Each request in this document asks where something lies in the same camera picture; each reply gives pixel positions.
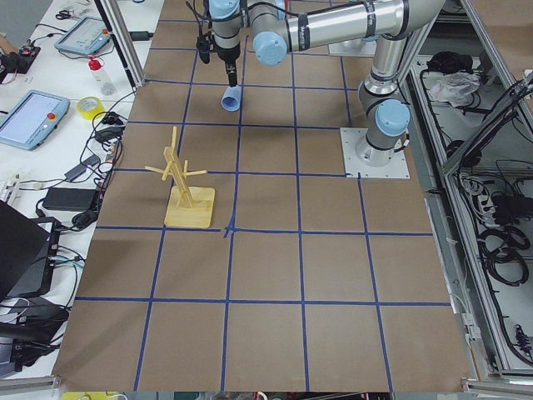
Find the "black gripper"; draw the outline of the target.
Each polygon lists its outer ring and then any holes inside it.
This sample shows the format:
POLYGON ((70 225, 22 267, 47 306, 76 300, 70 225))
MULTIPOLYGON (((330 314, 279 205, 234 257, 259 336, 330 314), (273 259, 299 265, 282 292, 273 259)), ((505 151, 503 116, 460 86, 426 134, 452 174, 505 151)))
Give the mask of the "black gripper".
POLYGON ((204 64, 209 64, 211 55, 215 53, 225 63, 229 86, 231 88, 237 86, 236 62, 241 55, 240 40, 221 46, 216 42, 216 37, 212 32, 203 33, 197 37, 197 51, 204 64))

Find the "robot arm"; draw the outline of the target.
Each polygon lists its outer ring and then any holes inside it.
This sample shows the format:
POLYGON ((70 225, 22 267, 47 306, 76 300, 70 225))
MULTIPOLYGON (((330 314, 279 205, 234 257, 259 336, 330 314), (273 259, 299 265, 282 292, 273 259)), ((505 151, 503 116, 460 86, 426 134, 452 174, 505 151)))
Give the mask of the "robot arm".
POLYGON ((409 33, 380 35, 371 71, 358 89, 368 129, 357 142, 356 155, 371 167, 380 168, 390 162, 411 120, 398 82, 400 71, 409 60, 405 51, 410 36, 409 33))
POLYGON ((209 63, 216 53, 225 63, 228 82, 237 85, 237 59, 241 54, 241 31, 249 28, 257 59, 280 64, 288 53, 355 39, 376 38, 376 52, 364 87, 384 97, 395 92, 410 33, 432 22, 441 1, 355 1, 311 12, 288 12, 279 1, 206 1, 197 13, 200 26, 197 50, 209 63))

